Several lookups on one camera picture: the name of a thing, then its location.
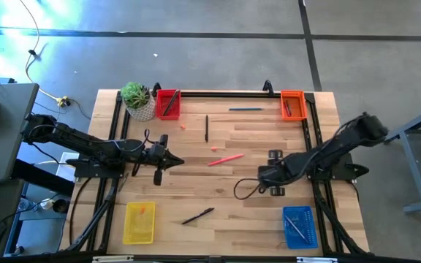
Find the orange bin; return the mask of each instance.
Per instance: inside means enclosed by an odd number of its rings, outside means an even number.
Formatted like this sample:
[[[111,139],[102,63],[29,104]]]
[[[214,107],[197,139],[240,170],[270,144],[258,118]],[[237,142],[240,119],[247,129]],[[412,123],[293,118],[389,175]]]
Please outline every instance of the orange bin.
[[[288,103],[291,115],[285,108]],[[281,110],[284,121],[301,121],[306,119],[305,93],[303,91],[281,91]]]

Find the concrete floor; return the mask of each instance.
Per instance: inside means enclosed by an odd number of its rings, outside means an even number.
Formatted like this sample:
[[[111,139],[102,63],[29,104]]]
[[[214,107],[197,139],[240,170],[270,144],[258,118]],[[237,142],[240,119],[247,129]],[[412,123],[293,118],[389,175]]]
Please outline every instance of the concrete floor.
[[[303,33],[296,0],[25,2],[47,29]],[[421,35],[421,0],[306,0],[306,8],[313,34]],[[0,26],[33,28],[33,22],[19,1],[0,0]],[[34,42],[17,31],[0,35],[1,77],[27,81],[23,67]],[[37,49],[41,60],[30,68],[32,79],[56,96],[78,100],[88,113],[99,88],[120,88],[130,80],[163,88],[259,90],[270,79],[277,90],[314,89],[302,39],[41,37]],[[367,111],[393,129],[421,113],[421,42],[314,40],[314,53],[322,90],[335,93],[342,121]],[[43,94],[37,102],[57,110]],[[39,106],[34,112],[54,114]],[[60,121],[88,128],[76,107]],[[49,144],[42,149],[57,158],[64,150]],[[357,185],[371,251],[421,259],[421,213],[402,212],[419,196],[401,145],[359,148],[353,157],[371,169]],[[47,160],[26,145],[20,158]],[[32,254],[49,251],[41,240],[20,243]]]

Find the plastic basket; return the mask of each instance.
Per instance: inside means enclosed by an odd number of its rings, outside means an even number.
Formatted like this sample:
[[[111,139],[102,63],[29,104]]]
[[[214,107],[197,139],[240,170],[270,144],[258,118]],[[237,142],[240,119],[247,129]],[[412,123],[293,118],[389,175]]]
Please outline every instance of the plastic basket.
[[[168,114],[164,116],[164,111],[167,109],[170,100],[175,94],[176,90],[158,90],[157,91],[157,107],[156,115],[161,120],[178,120],[180,118],[181,111],[181,92],[178,92],[178,95],[175,98],[175,101],[172,104],[172,107]]]
[[[285,108],[288,102],[291,114]],[[281,91],[281,110],[284,121],[302,121],[306,119],[305,93],[303,91]]]
[[[287,222],[285,216],[290,218],[308,242],[306,242],[300,234],[298,234],[294,227]],[[284,207],[282,221],[284,222],[285,240],[290,249],[318,248],[316,227],[314,226],[311,207]]]
[[[155,224],[155,202],[129,202],[124,217],[123,244],[151,244]]]

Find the white flower pot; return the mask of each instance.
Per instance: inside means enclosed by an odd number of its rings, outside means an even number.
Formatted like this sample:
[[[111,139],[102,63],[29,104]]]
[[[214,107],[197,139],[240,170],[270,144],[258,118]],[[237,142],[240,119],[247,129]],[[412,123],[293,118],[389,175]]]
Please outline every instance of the white flower pot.
[[[132,109],[129,107],[126,107],[126,109],[131,117],[136,121],[149,121],[155,117],[155,99],[153,99],[151,92],[149,92],[149,101],[146,105],[140,107],[139,109]]]

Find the small orange object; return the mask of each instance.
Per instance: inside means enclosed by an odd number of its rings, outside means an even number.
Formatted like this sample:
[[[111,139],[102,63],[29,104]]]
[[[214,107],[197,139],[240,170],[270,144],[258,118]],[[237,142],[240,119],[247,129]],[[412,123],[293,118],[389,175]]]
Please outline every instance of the small orange object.
[[[208,166],[213,166],[213,165],[216,165],[216,164],[221,164],[223,162],[230,161],[230,160],[233,160],[233,159],[236,159],[236,158],[240,158],[240,157],[243,157],[243,156],[245,156],[245,155],[244,154],[237,154],[235,156],[225,157],[225,158],[222,158],[222,159],[220,159],[218,161],[213,161],[211,163],[208,163]]]

